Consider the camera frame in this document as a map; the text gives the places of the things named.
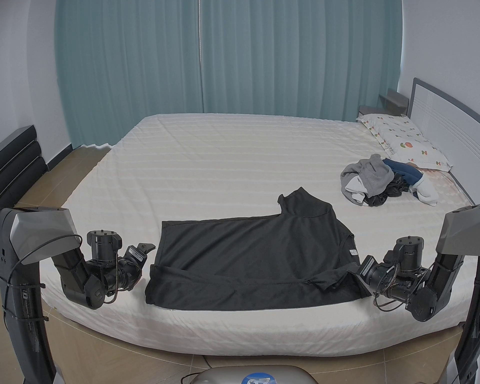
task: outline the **pile of clothes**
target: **pile of clothes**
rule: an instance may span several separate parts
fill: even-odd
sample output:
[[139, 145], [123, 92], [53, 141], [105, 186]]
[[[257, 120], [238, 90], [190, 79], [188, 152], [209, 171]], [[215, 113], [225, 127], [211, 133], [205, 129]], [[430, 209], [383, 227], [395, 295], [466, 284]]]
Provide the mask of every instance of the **pile of clothes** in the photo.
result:
[[347, 165], [340, 182], [342, 193], [356, 205], [380, 206], [388, 197], [399, 197], [402, 192], [410, 192], [432, 206], [438, 201], [438, 193], [425, 174], [409, 164], [382, 160], [379, 154]]

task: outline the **white wall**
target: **white wall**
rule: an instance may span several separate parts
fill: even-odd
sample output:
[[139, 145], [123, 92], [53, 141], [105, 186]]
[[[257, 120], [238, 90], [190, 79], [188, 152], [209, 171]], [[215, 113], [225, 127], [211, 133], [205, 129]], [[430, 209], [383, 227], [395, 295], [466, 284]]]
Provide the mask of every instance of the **white wall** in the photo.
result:
[[57, 85], [56, 0], [0, 0], [0, 141], [34, 124], [48, 163], [70, 144]]
[[480, 113], [480, 0], [403, 0], [398, 91], [414, 77]]

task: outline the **floral pillowcase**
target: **floral pillowcase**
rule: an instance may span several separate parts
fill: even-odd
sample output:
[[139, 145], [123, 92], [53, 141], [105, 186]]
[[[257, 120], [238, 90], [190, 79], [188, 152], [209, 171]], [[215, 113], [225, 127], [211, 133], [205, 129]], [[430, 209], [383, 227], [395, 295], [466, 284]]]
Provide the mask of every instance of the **floral pillowcase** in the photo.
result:
[[371, 113], [357, 120], [370, 130], [392, 160], [411, 162], [419, 168], [450, 170], [443, 153], [423, 137], [408, 117]]

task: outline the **gray clothing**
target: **gray clothing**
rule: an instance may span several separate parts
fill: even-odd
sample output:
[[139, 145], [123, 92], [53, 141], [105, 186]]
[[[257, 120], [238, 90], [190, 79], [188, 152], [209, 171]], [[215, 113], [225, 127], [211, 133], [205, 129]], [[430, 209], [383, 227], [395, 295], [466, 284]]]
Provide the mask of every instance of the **gray clothing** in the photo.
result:
[[355, 176], [360, 176], [367, 190], [367, 197], [372, 197], [385, 191], [387, 185], [393, 180], [394, 173], [389, 166], [384, 164], [378, 153], [371, 155], [369, 159], [361, 159], [358, 163], [347, 165], [340, 174], [342, 193], [352, 203], [362, 205], [352, 198], [352, 192], [345, 189]]

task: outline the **curtain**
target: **curtain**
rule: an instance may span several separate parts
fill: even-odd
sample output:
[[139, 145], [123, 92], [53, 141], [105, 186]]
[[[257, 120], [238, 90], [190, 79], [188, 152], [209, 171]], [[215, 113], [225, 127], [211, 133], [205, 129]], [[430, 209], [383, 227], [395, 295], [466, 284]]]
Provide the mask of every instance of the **curtain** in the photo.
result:
[[73, 147], [145, 116], [202, 112], [198, 0], [58, 0], [55, 47]]
[[401, 0], [200, 0], [204, 112], [354, 121], [396, 90]]

